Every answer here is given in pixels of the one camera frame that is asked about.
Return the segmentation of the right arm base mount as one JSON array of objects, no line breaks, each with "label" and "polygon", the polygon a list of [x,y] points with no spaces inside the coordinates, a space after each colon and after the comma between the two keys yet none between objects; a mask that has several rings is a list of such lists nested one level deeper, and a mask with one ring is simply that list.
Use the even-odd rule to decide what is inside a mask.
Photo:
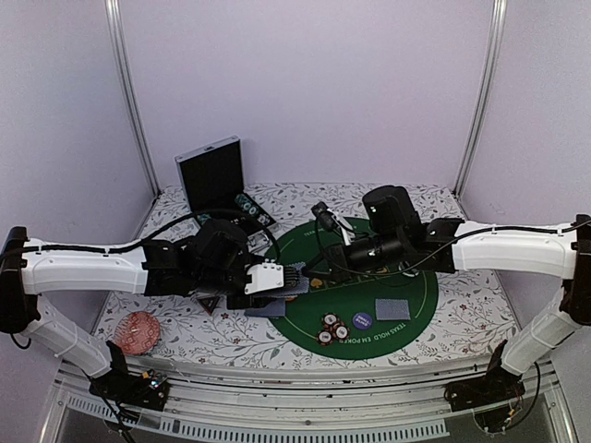
[{"label": "right arm base mount", "polygon": [[[520,403],[525,394],[521,376],[513,375],[500,366],[487,370],[481,377],[472,377],[448,383],[444,399],[452,411],[484,407],[500,401],[517,400]],[[476,424],[483,430],[496,433],[504,430],[516,413],[516,406],[502,406],[475,415]]]}]

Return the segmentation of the dealt playing card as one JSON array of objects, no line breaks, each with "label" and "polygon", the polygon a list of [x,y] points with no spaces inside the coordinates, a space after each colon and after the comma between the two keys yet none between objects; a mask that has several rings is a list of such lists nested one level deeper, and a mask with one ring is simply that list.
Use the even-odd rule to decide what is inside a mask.
[{"label": "dealt playing card", "polygon": [[286,313],[286,302],[284,299],[274,300],[268,305],[260,308],[248,308],[244,314],[246,317],[280,318]]},{"label": "dealt playing card", "polygon": [[405,299],[376,299],[375,318],[379,321],[409,320],[409,303]]}]

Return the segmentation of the red black 100 chip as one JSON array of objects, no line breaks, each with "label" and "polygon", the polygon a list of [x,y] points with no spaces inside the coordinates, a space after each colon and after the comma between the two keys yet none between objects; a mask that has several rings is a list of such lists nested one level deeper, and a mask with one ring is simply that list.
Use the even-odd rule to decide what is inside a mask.
[{"label": "red black 100 chip", "polygon": [[334,325],[338,324],[339,322],[340,322],[339,317],[333,313],[326,313],[321,318],[322,327],[325,329],[330,329]]}]

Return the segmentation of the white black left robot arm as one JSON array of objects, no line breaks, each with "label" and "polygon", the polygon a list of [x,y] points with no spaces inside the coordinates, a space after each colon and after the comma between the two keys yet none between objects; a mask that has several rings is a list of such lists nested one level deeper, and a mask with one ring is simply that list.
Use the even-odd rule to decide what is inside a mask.
[{"label": "white black left robot arm", "polygon": [[40,295],[109,291],[146,296],[223,295],[230,309],[264,307],[295,295],[301,271],[248,249],[247,235],[224,219],[171,242],[153,233],[125,245],[51,244],[15,226],[1,249],[1,330],[40,342],[77,365],[119,401],[137,393],[123,351],[99,341]]}]

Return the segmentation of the green dealer button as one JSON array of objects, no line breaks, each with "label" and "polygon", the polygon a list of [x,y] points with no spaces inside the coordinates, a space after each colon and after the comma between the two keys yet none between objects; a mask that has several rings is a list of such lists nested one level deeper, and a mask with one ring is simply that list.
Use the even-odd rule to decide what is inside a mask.
[{"label": "green dealer button", "polygon": [[415,278],[420,274],[420,271],[417,269],[409,269],[403,265],[399,266],[399,271],[400,273],[407,277],[407,278]]}]

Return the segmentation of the purple small blind button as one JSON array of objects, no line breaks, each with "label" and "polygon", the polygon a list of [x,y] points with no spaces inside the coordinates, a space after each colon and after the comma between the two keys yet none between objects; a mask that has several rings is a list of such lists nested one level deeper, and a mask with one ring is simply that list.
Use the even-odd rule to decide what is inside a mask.
[{"label": "purple small blind button", "polygon": [[353,325],[356,329],[368,330],[373,325],[373,318],[365,312],[358,312],[353,315]]}]

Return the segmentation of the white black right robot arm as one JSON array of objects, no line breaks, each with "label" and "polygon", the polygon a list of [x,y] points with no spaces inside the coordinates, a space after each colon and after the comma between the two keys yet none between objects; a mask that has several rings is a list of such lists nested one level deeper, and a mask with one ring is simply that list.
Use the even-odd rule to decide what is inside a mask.
[{"label": "white black right robot arm", "polygon": [[318,259],[335,282],[414,270],[455,273],[476,269],[549,275],[561,286],[552,301],[520,332],[500,344],[478,380],[477,394],[496,402],[533,363],[590,323],[590,217],[550,226],[495,225],[461,218],[420,220],[407,190],[380,186],[362,198],[371,233],[357,236],[319,202],[317,227],[341,229],[343,241],[320,245]]}]

